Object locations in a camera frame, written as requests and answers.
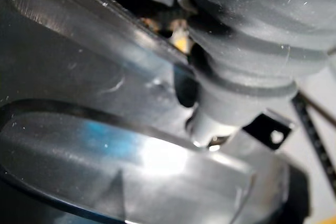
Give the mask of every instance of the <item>cable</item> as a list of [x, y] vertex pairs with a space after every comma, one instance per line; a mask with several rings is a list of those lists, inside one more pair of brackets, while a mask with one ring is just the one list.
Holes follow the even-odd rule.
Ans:
[[292, 103], [336, 197], [336, 171], [325, 149], [322, 139], [307, 111], [305, 96], [298, 93], [298, 95], [292, 100]]

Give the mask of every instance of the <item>yellow component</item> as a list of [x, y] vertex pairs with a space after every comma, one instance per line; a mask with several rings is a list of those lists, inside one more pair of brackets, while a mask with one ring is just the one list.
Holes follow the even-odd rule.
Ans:
[[188, 52], [188, 38], [182, 37], [175, 41], [175, 47], [177, 47], [180, 51], [187, 53]]
[[320, 222], [319, 224], [336, 224], [336, 217]]

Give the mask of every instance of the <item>black cable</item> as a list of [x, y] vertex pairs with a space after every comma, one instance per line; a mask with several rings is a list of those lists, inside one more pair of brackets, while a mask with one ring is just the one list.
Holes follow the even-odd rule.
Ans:
[[307, 111], [307, 102], [304, 96], [301, 93], [299, 93], [292, 100], [292, 103], [336, 197], [336, 172], [330, 160], [330, 157], [325, 149], [325, 146], [321, 140], [321, 137], [319, 136], [314, 126], [314, 123], [312, 122], [311, 117]]

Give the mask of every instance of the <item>wire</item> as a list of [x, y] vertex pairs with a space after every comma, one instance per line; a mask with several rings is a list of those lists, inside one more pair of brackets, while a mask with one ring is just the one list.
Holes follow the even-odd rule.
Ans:
[[316, 127], [314, 126], [314, 123], [312, 122], [311, 117], [307, 111], [308, 103], [307, 99], [305, 98], [307, 98], [307, 96], [303, 95], [302, 93], [298, 93], [298, 95], [292, 100], [292, 103], [336, 197], [336, 172], [330, 160], [330, 157], [325, 149], [325, 146], [322, 142], [322, 139], [319, 136]]

